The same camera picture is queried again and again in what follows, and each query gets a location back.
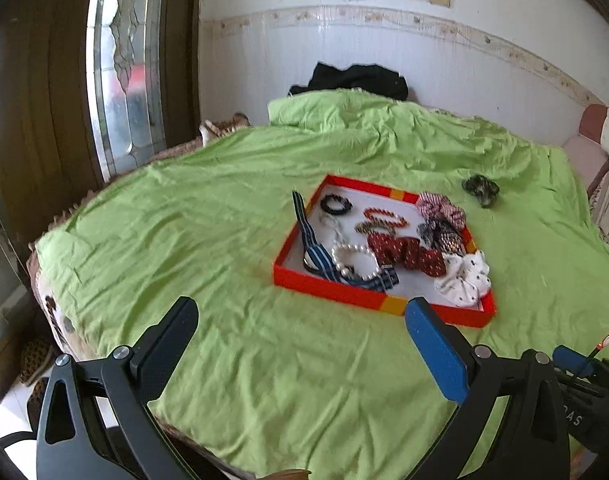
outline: metal screw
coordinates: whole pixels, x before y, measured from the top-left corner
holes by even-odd
[[[473,349],[473,353],[476,354],[480,359],[488,359],[491,357],[491,348],[486,345],[478,345]]]
[[[119,346],[113,351],[114,359],[124,359],[127,355],[129,355],[129,347],[128,346]]]
[[[550,359],[549,359],[549,356],[547,354],[545,354],[544,352],[537,352],[536,361],[538,361],[542,365],[548,365]]]
[[[64,366],[71,360],[71,356],[69,354],[59,355],[56,359],[57,366]]]

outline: white tile floor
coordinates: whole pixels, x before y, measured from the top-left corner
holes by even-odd
[[[51,373],[48,370],[43,376]],[[31,431],[27,415],[27,399],[33,392],[34,384],[25,386],[19,380],[0,403],[0,437],[16,431]],[[108,428],[117,426],[116,417],[107,399],[98,399],[102,418]],[[36,443],[25,440],[9,446],[7,454],[28,480],[36,480]]]

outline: green blanket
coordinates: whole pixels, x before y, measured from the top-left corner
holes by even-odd
[[[257,475],[397,480],[454,409],[402,317],[272,284],[291,190],[307,197],[328,173],[444,193],[466,210],[499,310],[463,329],[472,344],[588,352],[609,332],[609,247],[562,150],[362,92],[278,100],[270,118],[126,176],[38,243],[56,300],[100,355],[195,298],[200,326],[152,410],[222,459]],[[501,187],[492,209],[461,189],[473,173]]]

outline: wall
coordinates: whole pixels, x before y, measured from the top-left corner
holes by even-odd
[[[266,121],[266,113],[259,109],[261,100],[284,95],[293,83],[306,83],[317,59],[341,67],[388,61],[390,68],[407,77],[422,104],[480,114],[526,137],[555,144],[577,128],[584,102],[559,95],[564,84],[553,86],[533,70],[523,74],[520,63],[491,59],[495,53],[490,49],[481,54],[482,49],[471,48],[466,41],[404,27],[398,27],[396,34],[373,26],[365,31],[360,20],[314,20],[315,27],[307,27],[306,20],[288,27],[266,20],[267,11],[273,9],[281,9],[281,20],[284,9],[320,5],[331,6],[332,12],[338,9],[335,6],[347,5],[398,9],[407,12],[407,18],[437,16],[447,20],[443,23],[465,25],[467,32],[483,31],[514,43],[518,57],[536,54],[544,64],[557,67],[599,100],[609,102],[609,26],[584,0],[452,0],[450,9],[421,0],[201,0],[204,117],[219,120],[220,114],[239,108]],[[238,31],[222,34],[232,16],[245,20]],[[254,81],[245,82],[251,75]],[[247,84],[262,99],[250,103],[244,95]],[[252,110],[243,109],[245,104],[251,104]]]

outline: black scrunchie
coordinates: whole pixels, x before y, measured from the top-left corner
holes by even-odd
[[[334,200],[335,202],[338,202],[339,204],[341,204],[342,209],[333,209],[333,208],[329,207],[329,202],[331,202],[331,200]],[[328,213],[328,214],[334,215],[334,216],[346,215],[349,211],[351,211],[352,207],[353,207],[353,204],[349,200],[347,200],[346,198],[344,198],[343,196],[340,196],[340,195],[326,195],[322,200],[320,200],[320,208],[325,213]]]

